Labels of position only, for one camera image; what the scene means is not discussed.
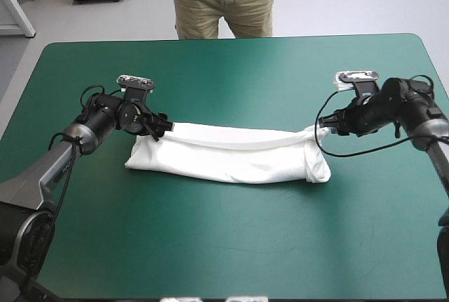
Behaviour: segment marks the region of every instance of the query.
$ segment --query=folded white towel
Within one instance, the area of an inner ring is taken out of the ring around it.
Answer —
[[[318,129],[319,140],[328,133]],[[125,166],[228,183],[324,183],[330,178],[313,126],[288,132],[175,123],[159,142],[138,136]]]

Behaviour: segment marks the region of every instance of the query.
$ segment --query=white cloth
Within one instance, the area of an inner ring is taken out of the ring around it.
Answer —
[[[318,129],[319,140],[328,133]],[[313,126],[288,132],[175,123],[159,142],[138,136],[125,166],[228,183],[330,178]]]

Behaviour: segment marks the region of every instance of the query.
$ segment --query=black robot arm segment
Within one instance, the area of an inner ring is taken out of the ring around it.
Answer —
[[[374,81],[363,82],[375,84]],[[321,127],[333,127],[340,135],[364,136],[390,123],[407,134],[432,119],[447,121],[433,99],[432,85],[414,79],[391,78],[377,93],[360,95],[344,109],[319,119]]]
[[[124,97],[108,95],[101,87],[102,92],[91,95],[86,104],[81,100],[82,113],[58,134],[62,141],[19,176],[0,184],[1,302],[16,301],[21,294],[19,301],[59,301],[36,282],[29,283],[41,269],[65,191],[58,205],[51,193],[64,175],[70,175],[76,159],[93,153],[114,129],[155,140],[172,130],[166,115],[154,114],[145,105],[155,87],[152,80],[122,75],[117,82]]]
[[[449,121],[435,103],[433,82],[429,81],[388,79],[379,92],[367,96],[358,93],[346,108],[319,118],[320,127],[334,128],[341,136],[364,136],[395,123],[399,138],[402,126],[413,145],[427,152],[449,194]],[[357,84],[375,81],[352,83],[357,89]]]

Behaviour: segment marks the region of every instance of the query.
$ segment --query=khaki pants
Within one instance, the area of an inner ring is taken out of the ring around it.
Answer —
[[[173,0],[179,39],[216,39],[224,17],[235,37],[270,37],[273,0]]]

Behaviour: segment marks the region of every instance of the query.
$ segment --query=green table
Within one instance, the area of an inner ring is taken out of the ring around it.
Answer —
[[[156,80],[153,111],[175,122],[301,130],[341,70],[428,74],[412,34],[51,44],[0,141],[0,181],[46,151],[80,112],[90,84],[120,74]],[[346,92],[324,114],[344,107]],[[349,152],[394,140],[331,136]],[[125,169],[134,137],[113,133],[74,168],[40,283],[71,297],[267,295],[271,298],[442,298],[436,238],[447,197],[410,143],[350,159],[328,157],[326,184],[230,185]]]

